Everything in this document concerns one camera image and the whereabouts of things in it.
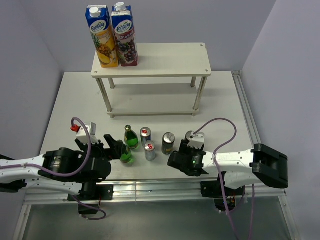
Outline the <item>black can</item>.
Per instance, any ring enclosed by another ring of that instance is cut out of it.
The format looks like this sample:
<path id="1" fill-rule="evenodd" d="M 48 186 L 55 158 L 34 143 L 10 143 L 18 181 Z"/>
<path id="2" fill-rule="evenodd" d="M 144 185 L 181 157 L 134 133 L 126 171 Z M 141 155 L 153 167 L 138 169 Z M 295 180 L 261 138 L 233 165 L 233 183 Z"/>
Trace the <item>black can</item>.
<path id="1" fill-rule="evenodd" d="M 170 155 L 174 150 L 175 135 L 171 132 L 166 132 L 162 137 L 161 151 L 165 155 Z"/>
<path id="2" fill-rule="evenodd" d="M 186 141 L 189 141 L 189 142 L 190 142 L 194 137 L 195 137 L 194 131 L 189 130 L 189 131 L 185 134 L 184 139 L 185 139 Z"/>

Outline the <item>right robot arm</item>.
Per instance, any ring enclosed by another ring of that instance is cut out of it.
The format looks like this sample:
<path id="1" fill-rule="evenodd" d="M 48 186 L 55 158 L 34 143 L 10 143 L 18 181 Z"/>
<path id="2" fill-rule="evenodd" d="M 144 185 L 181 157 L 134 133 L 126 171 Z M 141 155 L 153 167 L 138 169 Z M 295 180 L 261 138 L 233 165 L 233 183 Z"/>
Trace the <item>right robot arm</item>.
<path id="1" fill-rule="evenodd" d="M 289 186 L 288 157 L 261 143 L 244 151 L 213 153 L 191 147 L 182 140 L 167 165 L 189 177 L 218 178 L 221 174 L 223 178 L 216 183 L 216 189 L 222 195 L 246 185 L 264 184 L 275 189 Z"/>

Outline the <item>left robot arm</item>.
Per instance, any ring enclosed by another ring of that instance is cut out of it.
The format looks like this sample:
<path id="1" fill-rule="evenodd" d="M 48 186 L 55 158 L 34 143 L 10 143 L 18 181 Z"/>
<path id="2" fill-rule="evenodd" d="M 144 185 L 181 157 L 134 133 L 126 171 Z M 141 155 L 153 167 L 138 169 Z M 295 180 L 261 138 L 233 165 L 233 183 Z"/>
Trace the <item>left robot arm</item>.
<path id="1" fill-rule="evenodd" d="M 111 174 L 111 161 L 120 160 L 127 148 L 122 140 L 114 140 L 109 134 L 104 139 L 108 148 L 100 140 L 87 145 L 76 139 L 78 150 L 61 147 L 29 159 L 2 158 L 0 191 L 41 189 L 91 200 L 98 194 L 97 184 Z"/>

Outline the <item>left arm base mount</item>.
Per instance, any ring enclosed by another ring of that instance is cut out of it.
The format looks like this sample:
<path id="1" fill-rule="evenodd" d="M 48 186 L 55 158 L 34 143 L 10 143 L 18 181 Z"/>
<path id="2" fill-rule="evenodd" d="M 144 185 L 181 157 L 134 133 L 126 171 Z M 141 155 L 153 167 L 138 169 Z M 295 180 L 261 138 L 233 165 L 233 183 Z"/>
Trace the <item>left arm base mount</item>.
<path id="1" fill-rule="evenodd" d="M 114 194 L 113 184 L 98 184 L 93 189 L 81 190 L 77 196 L 68 195 L 68 202 L 77 203 L 78 214 L 86 221 L 99 221 L 107 217 L 101 208 L 102 201 L 111 201 Z"/>

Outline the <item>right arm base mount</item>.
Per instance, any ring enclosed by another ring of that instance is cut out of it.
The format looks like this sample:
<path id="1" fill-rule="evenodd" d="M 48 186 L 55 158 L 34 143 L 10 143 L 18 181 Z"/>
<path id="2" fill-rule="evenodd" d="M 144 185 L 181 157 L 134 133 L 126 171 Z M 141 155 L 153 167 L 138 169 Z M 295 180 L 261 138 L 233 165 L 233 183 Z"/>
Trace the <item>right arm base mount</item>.
<path id="1" fill-rule="evenodd" d="M 218 212 L 225 212 L 225 201 L 223 199 L 221 183 L 219 181 L 201 181 L 201 195 L 204 198 L 210 198 L 214 200 L 214 205 Z M 224 188 L 226 204 L 230 212 L 234 211 L 238 205 L 240 205 L 245 196 L 245 186 L 241 186 L 237 189 Z"/>

